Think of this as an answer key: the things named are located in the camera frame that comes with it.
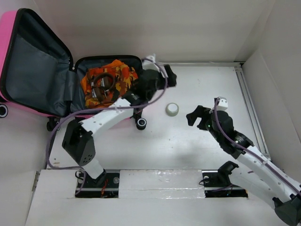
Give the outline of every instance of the black wheel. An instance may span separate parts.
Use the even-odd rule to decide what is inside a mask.
[[[59,121],[56,118],[49,118],[49,122],[46,124],[46,128],[49,132],[53,131],[53,129],[56,127],[56,125],[59,123]]]
[[[147,124],[146,119],[145,118],[140,118],[136,122],[136,127],[139,130],[144,130],[146,128],[146,124]]]
[[[8,107],[6,105],[0,104],[0,118],[5,118],[8,115]]]
[[[49,132],[51,132],[53,130],[53,128],[51,127],[51,123],[50,122],[47,122],[46,127],[47,127],[47,130]]]

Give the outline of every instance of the red wire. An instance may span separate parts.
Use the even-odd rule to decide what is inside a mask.
[[[104,182],[104,186],[103,186],[102,191],[101,191],[102,195],[100,196],[101,198],[103,197],[104,190],[107,187],[107,185],[108,185],[108,179],[106,179],[106,181]]]

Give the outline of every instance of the cable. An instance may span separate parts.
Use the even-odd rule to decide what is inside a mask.
[[[198,184],[199,185],[201,185],[201,186],[205,186],[205,184],[204,183],[202,183],[202,182],[205,182],[205,180],[204,179],[202,179]]]
[[[220,191],[226,190],[226,189],[228,189],[228,188],[230,188],[230,187],[233,188],[233,184],[230,184],[229,186],[222,187],[222,188],[219,188],[219,189],[210,190],[210,192],[220,192]]]
[[[105,180],[105,182],[104,182],[104,186],[103,186],[103,188],[102,188],[102,190],[101,190],[101,198],[103,197],[103,194],[104,194],[104,192],[105,192],[105,189],[106,189],[106,187],[107,187],[107,185],[108,185],[108,182],[109,182],[109,180],[108,179],[106,179]]]
[[[77,179],[79,179],[79,180],[82,180],[83,178],[81,178],[81,177],[78,175],[78,173],[81,173],[81,171],[80,171],[80,170],[76,171],[76,172],[75,172],[75,177],[76,177]]]
[[[57,167],[51,164],[50,162],[50,144],[51,144],[51,140],[53,139],[57,129],[64,123],[66,122],[68,119],[70,119],[71,117],[74,117],[76,115],[79,114],[83,114],[83,113],[97,113],[99,111],[103,111],[103,110],[116,110],[116,109],[133,109],[133,108],[145,108],[148,105],[151,105],[155,102],[157,102],[165,93],[166,89],[167,89],[167,85],[168,85],[168,81],[167,81],[167,74],[165,73],[164,70],[162,70],[161,66],[157,63],[154,62],[150,59],[144,58],[142,60],[146,60],[146,61],[150,61],[152,62],[154,65],[156,65],[158,67],[158,69],[160,70],[160,72],[162,73],[164,79],[165,79],[165,85],[164,85],[164,89],[162,91],[162,93],[153,101],[150,101],[149,103],[143,104],[143,105],[138,105],[138,106],[130,106],[130,107],[106,107],[106,108],[98,108],[98,109],[85,109],[85,110],[80,110],[77,112],[74,112],[72,114],[69,114],[66,118],[63,118],[59,121],[59,123],[54,127],[54,129],[51,131],[50,136],[47,140],[47,144],[46,144],[46,149],[45,149],[45,153],[46,153],[46,163],[47,165],[53,169],[53,170],[81,170],[84,173],[84,178],[83,178],[83,183],[81,184],[79,190],[75,193],[76,195],[79,194],[84,186],[85,180],[86,180],[86,172],[84,171],[84,169],[80,166],[70,166],[70,167]]]
[[[233,191],[233,185],[232,185],[232,187],[231,187],[231,191],[230,191],[230,193],[229,193],[229,194],[227,194],[227,196],[228,196],[228,195],[230,195],[230,194],[232,193],[232,191]]]
[[[218,116],[217,116],[217,105],[219,103],[219,98],[216,99],[215,103],[214,103],[214,116],[215,116],[215,120],[216,120],[216,124],[218,129],[220,130],[220,132],[223,134],[223,136],[230,141],[234,146],[239,147],[241,149],[243,149],[245,152],[247,152],[248,154],[254,156],[255,158],[257,158],[261,163],[265,162],[263,158],[261,158],[260,156],[258,156],[256,153],[250,151],[249,149],[243,147],[242,145],[239,145],[238,143],[236,143],[234,140],[232,140],[223,130],[222,127],[220,125],[220,122],[218,121]],[[300,197],[301,197],[301,192],[294,187],[294,185],[292,185],[287,179],[285,179],[281,174],[279,174],[272,166],[270,166],[268,163],[265,164],[265,166],[270,169],[279,179],[281,179],[283,182],[285,182],[289,187],[291,187]]]

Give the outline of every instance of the orange cloth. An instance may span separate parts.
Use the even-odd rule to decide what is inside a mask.
[[[96,97],[92,96],[91,82],[101,73],[110,73],[115,78],[115,88],[108,91],[103,101],[99,102]],[[80,81],[80,84],[85,92],[85,101],[87,108],[107,107],[113,104],[119,97],[123,96],[138,78],[133,67],[127,66],[120,60],[114,60],[112,63],[99,68],[88,69],[86,76]],[[101,80],[97,82],[97,86],[101,85]]]

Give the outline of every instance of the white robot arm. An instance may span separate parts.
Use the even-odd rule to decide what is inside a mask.
[[[159,89],[176,86],[176,75],[169,65],[164,65],[167,79],[163,78],[153,63],[145,63],[139,78],[130,90],[118,98],[111,107],[116,110],[103,110],[91,118],[69,122],[62,146],[75,162],[87,172],[90,183],[100,186],[106,177],[106,171],[95,158],[94,138],[97,138],[118,122],[133,117],[139,130],[146,127],[146,120],[141,117],[143,108],[148,105]]]
[[[248,190],[274,209],[281,220],[296,226],[301,221],[301,183],[275,166],[244,134],[234,130],[233,120],[225,112],[227,108],[227,99],[218,97],[213,109],[198,106],[186,116],[190,126],[197,117],[202,118],[198,128],[208,130],[223,151],[252,170],[245,171],[229,161],[218,169],[219,179]]]

